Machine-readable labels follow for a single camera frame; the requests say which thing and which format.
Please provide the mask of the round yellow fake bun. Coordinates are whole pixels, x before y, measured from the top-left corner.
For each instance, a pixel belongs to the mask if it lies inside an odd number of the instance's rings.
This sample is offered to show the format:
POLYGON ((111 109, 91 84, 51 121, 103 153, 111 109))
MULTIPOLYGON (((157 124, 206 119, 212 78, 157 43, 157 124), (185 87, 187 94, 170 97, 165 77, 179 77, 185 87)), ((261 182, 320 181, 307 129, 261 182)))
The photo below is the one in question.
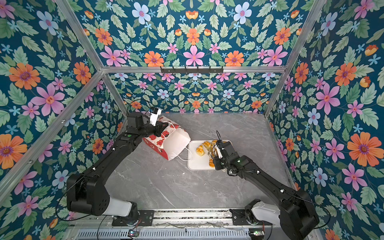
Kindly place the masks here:
POLYGON ((215 164, 214 164, 213 159, 210 159, 210 160, 209 160, 209 166, 210 166, 211 168, 215 168, 215 164))

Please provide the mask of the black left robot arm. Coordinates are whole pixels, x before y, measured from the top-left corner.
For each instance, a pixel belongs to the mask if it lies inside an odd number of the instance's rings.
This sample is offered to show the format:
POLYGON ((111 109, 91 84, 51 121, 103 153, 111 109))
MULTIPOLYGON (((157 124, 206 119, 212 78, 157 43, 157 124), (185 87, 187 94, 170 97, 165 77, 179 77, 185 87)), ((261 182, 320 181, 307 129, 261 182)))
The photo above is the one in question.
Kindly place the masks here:
POLYGON ((105 185, 120 163, 152 135, 160 137, 167 123, 140 124, 117 136, 113 146, 91 167, 67 180, 67 208, 91 216, 115 216, 135 223, 139 220, 137 203, 111 197, 105 185))

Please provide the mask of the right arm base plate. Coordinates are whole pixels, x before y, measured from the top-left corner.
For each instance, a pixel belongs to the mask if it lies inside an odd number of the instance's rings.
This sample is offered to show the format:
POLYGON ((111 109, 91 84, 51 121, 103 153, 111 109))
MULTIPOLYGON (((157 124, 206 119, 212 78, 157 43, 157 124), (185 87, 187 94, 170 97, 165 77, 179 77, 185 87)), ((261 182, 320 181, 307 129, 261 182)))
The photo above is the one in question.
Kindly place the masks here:
POLYGON ((255 224, 255 220, 244 209, 229 209, 232 214, 234 226, 247 226, 255 224))

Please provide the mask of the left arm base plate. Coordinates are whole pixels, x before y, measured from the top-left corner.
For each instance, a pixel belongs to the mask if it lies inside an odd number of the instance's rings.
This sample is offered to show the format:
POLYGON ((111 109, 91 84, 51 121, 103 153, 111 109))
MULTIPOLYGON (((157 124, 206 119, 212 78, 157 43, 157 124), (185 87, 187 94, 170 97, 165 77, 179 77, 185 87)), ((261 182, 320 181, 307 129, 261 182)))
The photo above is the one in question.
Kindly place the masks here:
POLYGON ((113 227, 149 227, 154 220, 154 210, 138 210, 131 212, 126 217, 114 217, 113 227))

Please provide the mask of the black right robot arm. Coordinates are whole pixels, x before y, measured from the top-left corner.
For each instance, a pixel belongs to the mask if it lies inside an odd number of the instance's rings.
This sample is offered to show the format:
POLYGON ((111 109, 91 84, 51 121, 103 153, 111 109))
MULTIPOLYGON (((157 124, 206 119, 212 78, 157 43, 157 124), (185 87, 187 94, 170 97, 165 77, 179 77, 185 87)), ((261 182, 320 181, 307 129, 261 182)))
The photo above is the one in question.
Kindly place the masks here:
POLYGON ((319 224, 315 204, 304 190, 296 191, 263 171, 251 158, 240 156, 231 142, 218 140, 213 148, 216 170, 226 169, 262 190, 274 203, 255 199, 245 208, 249 223, 264 221, 281 227, 291 240, 303 240, 319 224))

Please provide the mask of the small yellow fake pastry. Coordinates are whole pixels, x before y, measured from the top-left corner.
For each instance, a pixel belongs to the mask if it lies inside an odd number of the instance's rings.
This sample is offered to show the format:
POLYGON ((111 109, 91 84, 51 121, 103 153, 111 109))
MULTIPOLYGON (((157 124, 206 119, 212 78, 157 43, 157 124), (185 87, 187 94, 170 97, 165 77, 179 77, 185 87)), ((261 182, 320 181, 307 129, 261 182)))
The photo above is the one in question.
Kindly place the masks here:
POLYGON ((196 153, 200 157, 204 156, 205 155, 204 147, 202 145, 198 146, 196 149, 196 153))

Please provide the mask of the ridged spiral fake bread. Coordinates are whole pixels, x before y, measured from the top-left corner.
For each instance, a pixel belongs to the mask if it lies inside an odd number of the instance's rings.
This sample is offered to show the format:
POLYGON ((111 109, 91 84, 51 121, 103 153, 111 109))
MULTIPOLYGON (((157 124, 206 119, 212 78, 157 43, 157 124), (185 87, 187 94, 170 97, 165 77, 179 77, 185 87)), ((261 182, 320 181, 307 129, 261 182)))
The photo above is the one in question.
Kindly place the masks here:
POLYGON ((216 143, 217 143, 217 140, 213 140, 211 142, 205 141, 203 142, 203 146, 206 148, 208 152, 211 152, 215 148, 216 143))

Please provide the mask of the red white paper bag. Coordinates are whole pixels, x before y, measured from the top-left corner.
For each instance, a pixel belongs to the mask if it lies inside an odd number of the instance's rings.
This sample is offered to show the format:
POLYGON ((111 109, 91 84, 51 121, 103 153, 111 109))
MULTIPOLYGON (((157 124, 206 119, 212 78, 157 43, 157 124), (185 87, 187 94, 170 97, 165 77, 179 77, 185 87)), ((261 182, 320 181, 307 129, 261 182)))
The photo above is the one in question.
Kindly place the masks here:
POLYGON ((165 116, 161 116, 159 121, 168 126, 159 137, 151 135, 143 138, 143 142, 167 161, 171 161, 189 145, 191 138, 179 124, 165 116))

